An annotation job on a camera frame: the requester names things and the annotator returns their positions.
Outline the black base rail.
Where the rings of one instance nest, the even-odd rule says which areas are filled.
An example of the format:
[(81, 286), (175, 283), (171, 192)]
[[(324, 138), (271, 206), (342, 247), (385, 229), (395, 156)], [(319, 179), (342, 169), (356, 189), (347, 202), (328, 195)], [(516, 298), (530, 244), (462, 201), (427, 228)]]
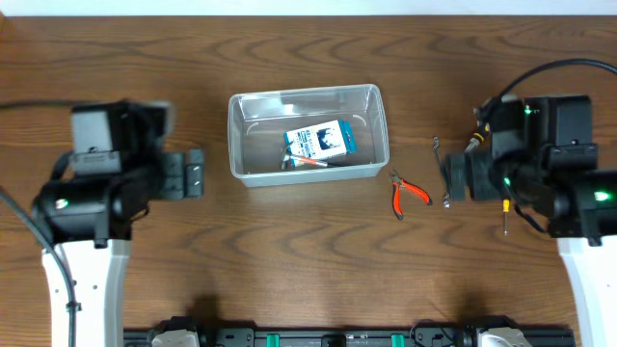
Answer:
[(175, 316), (148, 330), (126, 330), (123, 347), (433, 347), (539, 346), (573, 347), (575, 334), (558, 326), (521, 326), (505, 316), (466, 325), (420, 320), (400, 329), (265, 329), (206, 325)]

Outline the black yellow slim screwdriver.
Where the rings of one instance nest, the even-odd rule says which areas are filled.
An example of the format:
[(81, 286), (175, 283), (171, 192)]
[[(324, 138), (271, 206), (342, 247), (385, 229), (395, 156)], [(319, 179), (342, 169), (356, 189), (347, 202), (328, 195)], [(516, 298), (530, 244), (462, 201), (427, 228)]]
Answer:
[(508, 215), (510, 212), (510, 200), (509, 199), (504, 199), (502, 201), (502, 226), (503, 226), (503, 234), (505, 236), (508, 235), (508, 230), (509, 230), (509, 226), (508, 226)]

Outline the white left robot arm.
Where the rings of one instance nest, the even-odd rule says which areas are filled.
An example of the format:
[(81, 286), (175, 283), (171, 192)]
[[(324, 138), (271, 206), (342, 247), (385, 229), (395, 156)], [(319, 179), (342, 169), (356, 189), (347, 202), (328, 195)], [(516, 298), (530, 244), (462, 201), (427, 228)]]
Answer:
[(119, 151), (63, 154), (33, 201), (55, 346), (122, 346), (123, 287), (133, 223), (153, 200), (198, 199), (205, 154), (154, 151), (124, 166)]

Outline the black orange telescopic pickup tool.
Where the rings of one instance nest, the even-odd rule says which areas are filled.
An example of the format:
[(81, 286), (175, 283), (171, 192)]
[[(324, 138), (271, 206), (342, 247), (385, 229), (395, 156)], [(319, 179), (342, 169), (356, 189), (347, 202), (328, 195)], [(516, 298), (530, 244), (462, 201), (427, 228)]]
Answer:
[(337, 164), (324, 160), (311, 159), (306, 156), (301, 156), (297, 154), (293, 154), (288, 150), (284, 150), (282, 152), (282, 169), (285, 170), (287, 167), (297, 167), (299, 164), (302, 165), (310, 165), (318, 168), (342, 168), (346, 167), (346, 164)]

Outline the clear plastic container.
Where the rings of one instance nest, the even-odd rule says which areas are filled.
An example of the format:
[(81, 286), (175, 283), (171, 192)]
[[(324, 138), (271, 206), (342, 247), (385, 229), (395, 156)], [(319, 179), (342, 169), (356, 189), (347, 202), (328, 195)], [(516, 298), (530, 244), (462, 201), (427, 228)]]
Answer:
[[(283, 134), (330, 120), (351, 125), (357, 151), (328, 160), (346, 167), (283, 170)], [(375, 176), (389, 161), (380, 90), (364, 84), (236, 94), (228, 104), (228, 152), (231, 172), (248, 187)]]

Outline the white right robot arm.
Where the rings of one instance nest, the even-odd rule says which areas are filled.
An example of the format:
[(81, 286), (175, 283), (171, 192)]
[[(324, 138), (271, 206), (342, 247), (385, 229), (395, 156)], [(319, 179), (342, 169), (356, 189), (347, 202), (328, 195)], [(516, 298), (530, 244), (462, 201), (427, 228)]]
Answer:
[(557, 242), (575, 295), (581, 342), (616, 343), (616, 172), (592, 146), (449, 154), (440, 171), (451, 200), (508, 200)]

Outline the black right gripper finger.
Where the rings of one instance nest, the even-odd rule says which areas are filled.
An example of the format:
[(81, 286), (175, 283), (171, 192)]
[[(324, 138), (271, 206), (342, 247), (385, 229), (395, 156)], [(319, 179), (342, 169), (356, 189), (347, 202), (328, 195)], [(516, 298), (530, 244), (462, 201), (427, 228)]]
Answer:
[(463, 153), (447, 154), (445, 156), (445, 172), (448, 178), (466, 178), (466, 155)]
[(467, 199), (467, 182), (463, 179), (451, 178), (448, 183), (449, 197), (453, 201), (463, 201)]

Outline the blue white small box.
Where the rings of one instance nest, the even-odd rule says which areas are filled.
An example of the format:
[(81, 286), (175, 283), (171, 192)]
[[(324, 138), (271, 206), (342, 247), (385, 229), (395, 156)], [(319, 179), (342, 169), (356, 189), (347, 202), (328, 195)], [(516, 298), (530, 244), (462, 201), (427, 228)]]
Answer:
[(355, 137), (348, 121), (330, 120), (287, 131), (283, 134), (283, 150), (311, 159), (328, 161), (357, 151)]

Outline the yellow black stubby screwdriver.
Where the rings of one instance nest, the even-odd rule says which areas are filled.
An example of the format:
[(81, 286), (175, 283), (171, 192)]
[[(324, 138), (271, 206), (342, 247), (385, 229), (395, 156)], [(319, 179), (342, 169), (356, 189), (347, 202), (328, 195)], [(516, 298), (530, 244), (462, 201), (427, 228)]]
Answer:
[(487, 122), (479, 122), (476, 130), (471, 134), (465, 153), (472, 153), (478, 149), (491, 135), (491, 126)]

